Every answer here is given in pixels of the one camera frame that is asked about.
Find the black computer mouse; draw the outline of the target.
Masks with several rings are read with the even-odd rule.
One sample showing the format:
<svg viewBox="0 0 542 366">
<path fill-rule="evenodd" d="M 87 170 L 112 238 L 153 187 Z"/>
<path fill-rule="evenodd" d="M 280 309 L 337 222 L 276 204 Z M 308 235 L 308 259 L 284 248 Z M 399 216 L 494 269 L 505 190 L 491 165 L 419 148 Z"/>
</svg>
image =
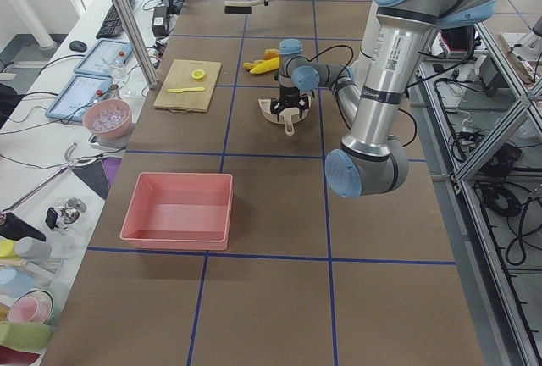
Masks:
<svg viewBox="0 0 542 366">
<path fill-rule="evenodd" d="M 73 40 L 69 43 L 69 49 L 74 52 L 84 53 L 87 50 L 87 45 L 79 40 Z"/>
</svg>

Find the pink cup in green bowl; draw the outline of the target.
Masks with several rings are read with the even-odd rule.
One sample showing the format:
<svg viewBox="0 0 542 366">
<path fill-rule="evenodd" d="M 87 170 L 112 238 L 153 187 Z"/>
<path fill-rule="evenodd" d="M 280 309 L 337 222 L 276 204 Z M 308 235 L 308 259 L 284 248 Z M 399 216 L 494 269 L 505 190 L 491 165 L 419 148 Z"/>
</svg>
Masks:
<svg viewBox="0 0 542 366">
<path fill-rule="evenodd" d="M 8 311 L 8 321 L 46 324 L 53 316 L 53 310 L 53 296 L 48 291 L 34 290 L 13 304 Z"/>
</svg>

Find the black keyboard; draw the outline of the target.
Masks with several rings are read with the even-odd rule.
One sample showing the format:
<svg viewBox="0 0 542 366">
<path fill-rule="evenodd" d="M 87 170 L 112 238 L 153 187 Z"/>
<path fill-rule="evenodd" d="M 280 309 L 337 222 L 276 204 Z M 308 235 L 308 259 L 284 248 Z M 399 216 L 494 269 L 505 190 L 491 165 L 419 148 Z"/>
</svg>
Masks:
<svg viewBox="0 0 542 366">
<path fill-rule="evenodd" d="M 111 5 L 107 11 L 98 31 L 95 35 L 96 39 L 116 39 L 120 38 L 124 32 L 122 20 L 116 8 Z"/>
</svg>

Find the lower blue teach pendant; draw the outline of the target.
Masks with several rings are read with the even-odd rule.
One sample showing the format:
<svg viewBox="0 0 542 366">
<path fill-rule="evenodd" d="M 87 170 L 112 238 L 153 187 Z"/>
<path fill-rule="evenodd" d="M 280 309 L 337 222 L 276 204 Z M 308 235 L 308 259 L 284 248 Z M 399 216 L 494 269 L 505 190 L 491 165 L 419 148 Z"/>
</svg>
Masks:
<svg viewBox="0 0 542 366">
<path fill-rule="evenodd" d="M 110 77 L 74 75 L 58 94 L 45 116 L 65 124 L 81 123 L 86 111 L 108 93 Z"/>
</svg>

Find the grey cylinder cup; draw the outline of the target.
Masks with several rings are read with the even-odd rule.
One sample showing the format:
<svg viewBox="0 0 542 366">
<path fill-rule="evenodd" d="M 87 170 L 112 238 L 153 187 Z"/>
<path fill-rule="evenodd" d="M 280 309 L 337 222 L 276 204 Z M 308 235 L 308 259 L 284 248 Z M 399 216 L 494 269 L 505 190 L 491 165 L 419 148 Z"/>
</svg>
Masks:
<svg viewBox="0 0 542 366">
<path fill-rule="evenodd" d="M 46 241 L 27 236 L 15 242 L 14 252 L 32 263 L 43 263 L 51 257 L 52 247 Z"/>
</svg>

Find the yellow toy corn cob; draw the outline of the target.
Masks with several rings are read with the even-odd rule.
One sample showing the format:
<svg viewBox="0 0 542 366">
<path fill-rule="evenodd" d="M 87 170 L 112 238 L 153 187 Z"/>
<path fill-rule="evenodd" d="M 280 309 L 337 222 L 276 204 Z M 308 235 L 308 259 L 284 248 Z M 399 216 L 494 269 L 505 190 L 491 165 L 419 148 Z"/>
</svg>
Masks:
<svg viewBox="0 0 542 366">
<path fill-rule="evenodd" d="M 250 69 L 252 75 L 260 75 L 267 72 L 275 71 L 280 67 L 280 57 L 264 60 L 259 64 L 256 64 Z"/>
</svg>

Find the beige plastic dustpan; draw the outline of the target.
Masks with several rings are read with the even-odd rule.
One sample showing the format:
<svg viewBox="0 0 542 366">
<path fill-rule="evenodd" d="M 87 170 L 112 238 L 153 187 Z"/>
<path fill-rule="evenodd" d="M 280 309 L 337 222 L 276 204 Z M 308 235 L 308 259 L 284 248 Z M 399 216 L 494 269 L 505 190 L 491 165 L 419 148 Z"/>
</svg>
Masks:
<svg viewBox="0 0 542 366">
<path fill-rule="evenodd" d="M 309 97 L 309 99 L 310 99 L 310 107 L 311 107 L 312 106 L 312 99 L 310 97 Z M 261 113 L 262 113 L 263 117 L 268 122 L 277 124 L 276 123 L 276 118 L 270 113 L 270 103 L 271 103 L 271 98 L 259 98 L 258 99 L 259 108 L 261 110 Z M 301 122 L 302 120 L 304 120 L 304 119 L 300 119 L 298 117 L 298 110 L 295 109 L 295 108 L 287 108 L 285 111 L 282 112 L 281 116 L 283 118 L 283 123 L 282 124 L 277 124 L 277 125 L 283 125 L 284 126 L 285 134 L 287 136 L 293 136 L 295 134 L 295 124 Z"/>
</svg>

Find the toy brown potato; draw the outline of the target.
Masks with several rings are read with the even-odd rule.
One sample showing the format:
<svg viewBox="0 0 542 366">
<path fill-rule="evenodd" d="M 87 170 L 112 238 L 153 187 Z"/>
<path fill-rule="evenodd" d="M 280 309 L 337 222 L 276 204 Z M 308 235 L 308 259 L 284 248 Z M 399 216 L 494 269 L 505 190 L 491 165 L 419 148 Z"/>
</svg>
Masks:
<svg viewBox="0 0 542 366">
<path fill-rule="evenodd" d="M 266 49 L 263 53 L 264 60 L 270 60 L 272 58 L 277 58 L 279 56 L 279 50 L 276 48 Z"/>
</svg>

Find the pink plastic bin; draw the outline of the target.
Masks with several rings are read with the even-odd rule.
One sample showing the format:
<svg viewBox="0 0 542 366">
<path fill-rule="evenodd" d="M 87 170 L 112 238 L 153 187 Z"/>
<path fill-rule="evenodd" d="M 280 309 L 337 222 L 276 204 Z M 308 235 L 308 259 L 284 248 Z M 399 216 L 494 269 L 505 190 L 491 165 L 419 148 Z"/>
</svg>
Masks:
<svg viewBox="0 0 542 366">
<path fill-rule="evenodd" d="M 231 174 L 143 172 L 119 238 L 140 249 L 223 251 L 232 202 Z"/>
</svg>

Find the upper blue teach pendant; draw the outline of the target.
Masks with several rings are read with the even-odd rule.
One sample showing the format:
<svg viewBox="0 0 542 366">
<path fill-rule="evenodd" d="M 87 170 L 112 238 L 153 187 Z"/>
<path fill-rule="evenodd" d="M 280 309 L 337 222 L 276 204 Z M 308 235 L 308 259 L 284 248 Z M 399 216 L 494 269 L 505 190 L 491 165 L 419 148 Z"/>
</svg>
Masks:
<svg viewBox="0 0 542 366">
<path fill-rule="evenodd" d="M 132 45 L 113 39 L 98 39 L 74 67 L 77 75 L 109 76 L 113 67 L 124 67 L 132 54 Z"/>
</svg>

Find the toy ginger root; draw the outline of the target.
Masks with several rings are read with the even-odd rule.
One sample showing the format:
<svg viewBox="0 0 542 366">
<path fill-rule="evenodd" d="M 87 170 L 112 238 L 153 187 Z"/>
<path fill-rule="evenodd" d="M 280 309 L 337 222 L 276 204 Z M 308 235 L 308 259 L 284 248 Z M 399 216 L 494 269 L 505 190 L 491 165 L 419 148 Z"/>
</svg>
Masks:
<svg viewBox="0 0 542 366">
<path fill-rule="evenodd" d="M 251 69 L 255 68 L 257 65 L 263 63 L 264 60 L 263 59 L 257 59 L 257 60 L 254 60 L 252 62 L 245 62 L 243 64 L 243 69 L 246 70 L 246 71 L 250 71 Z"/>
</svg>

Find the yellow toy lemon slice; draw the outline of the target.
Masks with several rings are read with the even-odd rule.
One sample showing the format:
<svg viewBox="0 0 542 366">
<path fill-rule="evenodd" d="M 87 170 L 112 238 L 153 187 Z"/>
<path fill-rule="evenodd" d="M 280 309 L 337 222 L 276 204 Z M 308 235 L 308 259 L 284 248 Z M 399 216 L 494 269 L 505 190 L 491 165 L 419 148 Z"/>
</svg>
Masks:
<svg viewBox="0 0 542 366">
<path fill-rule="evenodd" d="M 207 74 L 203 69 L 194 69 L 191 71 L 191 78 L 194 80 L 202 80 L 206 75 Z"/>
</svg>

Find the black power adapter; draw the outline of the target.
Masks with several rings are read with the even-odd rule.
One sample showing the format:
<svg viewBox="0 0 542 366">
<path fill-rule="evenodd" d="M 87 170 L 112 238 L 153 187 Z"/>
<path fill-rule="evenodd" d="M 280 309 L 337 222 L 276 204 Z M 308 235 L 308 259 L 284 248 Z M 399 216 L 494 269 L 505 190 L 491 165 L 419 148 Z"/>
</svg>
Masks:
<svg viewBox="0 0 542 366">
<path fill-rule="evenodd" d="M 155 37 L 166 37 L 169 34 L 170 14 L 166 6 L 157 6 L 152 13 L 152 33 Z"/>
</svg>

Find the yellow plastic toy knife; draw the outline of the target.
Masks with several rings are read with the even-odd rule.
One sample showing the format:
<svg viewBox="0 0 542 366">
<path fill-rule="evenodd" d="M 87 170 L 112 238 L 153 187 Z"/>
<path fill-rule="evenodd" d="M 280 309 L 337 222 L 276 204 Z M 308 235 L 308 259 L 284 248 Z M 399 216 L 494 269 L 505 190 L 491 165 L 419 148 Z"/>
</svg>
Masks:
<svg viewBox="0 0 542 366">
<path fill-rule="evenodd" d="M 182 88 L 168 88 L 168 93 L 181 94 L 184 92 L 204 92 L 206 88 L 204 86 L 194 86 L 194 87 L 182 87 Z"/>
</svg>

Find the aluminium side frame rack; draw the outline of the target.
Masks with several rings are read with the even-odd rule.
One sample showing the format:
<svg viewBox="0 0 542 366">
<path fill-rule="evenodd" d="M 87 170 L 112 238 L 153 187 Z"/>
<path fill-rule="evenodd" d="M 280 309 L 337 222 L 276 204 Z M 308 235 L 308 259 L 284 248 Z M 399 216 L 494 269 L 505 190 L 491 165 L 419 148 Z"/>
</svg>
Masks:
<svg viewBox="0 0 542 366">
<path fill-rule="evenodd" d="M 423 150 L 488 365 L 541 362 L 541 41 L 533 20 L 475 27 L 468 61 L 441 38 L 410 90 Z"/>
</svg>

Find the light blue cup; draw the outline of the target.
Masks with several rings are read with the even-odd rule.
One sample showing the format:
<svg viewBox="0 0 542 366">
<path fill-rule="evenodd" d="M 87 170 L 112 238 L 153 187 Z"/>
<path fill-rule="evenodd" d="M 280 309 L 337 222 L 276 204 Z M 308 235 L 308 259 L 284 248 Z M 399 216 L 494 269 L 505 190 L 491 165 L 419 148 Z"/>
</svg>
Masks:
<svg viewBox="0 0 542 366">
<path fill-rule="evenodd" d="M 0 278 L 1 293 L 11 298 L 22 297 L 36 286 L 32 276 L 17 268 L 2 268 Z"/>
</svg>

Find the white hand brush black bristles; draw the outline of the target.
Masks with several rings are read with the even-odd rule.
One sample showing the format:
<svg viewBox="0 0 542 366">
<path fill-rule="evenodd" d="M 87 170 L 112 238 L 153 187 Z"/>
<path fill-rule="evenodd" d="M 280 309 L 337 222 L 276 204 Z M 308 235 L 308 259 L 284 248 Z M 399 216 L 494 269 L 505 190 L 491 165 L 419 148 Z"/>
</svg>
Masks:
<svg viewBox="0 0 542 366">
<path fill-rule="evenodd" d="M 251 14 L 256 6 L 268 6 L 275 0 L 241 0 L 226 1 L 224 3 L 224 12 L 226 14 Z"/>
</svg>

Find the bamboo cutting board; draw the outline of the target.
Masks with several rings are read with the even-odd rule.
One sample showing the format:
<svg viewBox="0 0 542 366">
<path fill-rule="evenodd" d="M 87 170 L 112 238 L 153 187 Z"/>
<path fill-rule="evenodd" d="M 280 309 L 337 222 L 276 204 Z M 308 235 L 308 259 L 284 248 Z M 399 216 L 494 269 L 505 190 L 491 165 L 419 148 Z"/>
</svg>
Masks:
<svg viewBox="0 0 542 366">
<path fill-rule="evenodd" d="M 169 111 L 206 113 L 213 97 L 221 67 L 222 64 L 215 61 L 174 60 L 156 96 L 153 107 Z M 203 69 L 207 74 L 206 77 L 202 80 L 192 79 L 191 71 L 194 69 Z M 181 94 L 167 92 L 168 88 L 194 86 L 204 86 L 206 91 L 184 92 Z"/>
</svg>

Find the blue teach pendant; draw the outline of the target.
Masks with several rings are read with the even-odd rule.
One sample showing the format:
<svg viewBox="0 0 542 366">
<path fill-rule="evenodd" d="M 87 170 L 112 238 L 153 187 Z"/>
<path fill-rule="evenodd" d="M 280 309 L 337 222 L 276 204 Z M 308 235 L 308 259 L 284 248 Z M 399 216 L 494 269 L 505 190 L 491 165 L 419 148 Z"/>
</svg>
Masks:
<svg viewBox="0 0 542 366">
<path fill-rule="evenodd" d="M 58 94 L 45 116 L 65 124 L 81 123 L 86 111 L 108 93 L 110 77 L 74 75 Z"/>
<path fill-rule="evenodd" d="M 113 39 L 98 39 L 74 67 L 77 75 L 109 76 L 113 67 L 124 67 L 132 54 L 132 45 Z"/>
</svg>

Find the green plastic cup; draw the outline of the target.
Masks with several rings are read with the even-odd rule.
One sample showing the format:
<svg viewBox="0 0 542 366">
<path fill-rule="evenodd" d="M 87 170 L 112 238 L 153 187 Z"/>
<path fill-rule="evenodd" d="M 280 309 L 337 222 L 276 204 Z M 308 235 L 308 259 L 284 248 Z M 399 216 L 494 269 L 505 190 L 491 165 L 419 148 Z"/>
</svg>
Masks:
<svg viewBox="0 0 542 366">
<path fill-rule="evenodd" d="M 52 328 L 46 324 L 1 322 L 1 345 L 16 351 L 40 352 L 52 335 Z"/>
</svg>

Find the pink bowl with clear pieces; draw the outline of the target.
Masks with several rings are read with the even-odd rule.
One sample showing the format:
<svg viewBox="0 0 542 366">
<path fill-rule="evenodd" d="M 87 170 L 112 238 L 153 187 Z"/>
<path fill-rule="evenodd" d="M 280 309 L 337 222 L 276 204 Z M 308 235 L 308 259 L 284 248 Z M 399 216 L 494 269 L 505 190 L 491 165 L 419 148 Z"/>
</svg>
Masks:
<svg viewBox="0 0 542 366">
<path fill-rule="evenodd" d="M 83 125 L 104 140 L 125 136 L 132 125 L 131 106 L 121 99 L 108 99 L 93 105 L 83 117 Z"/>
</svg>

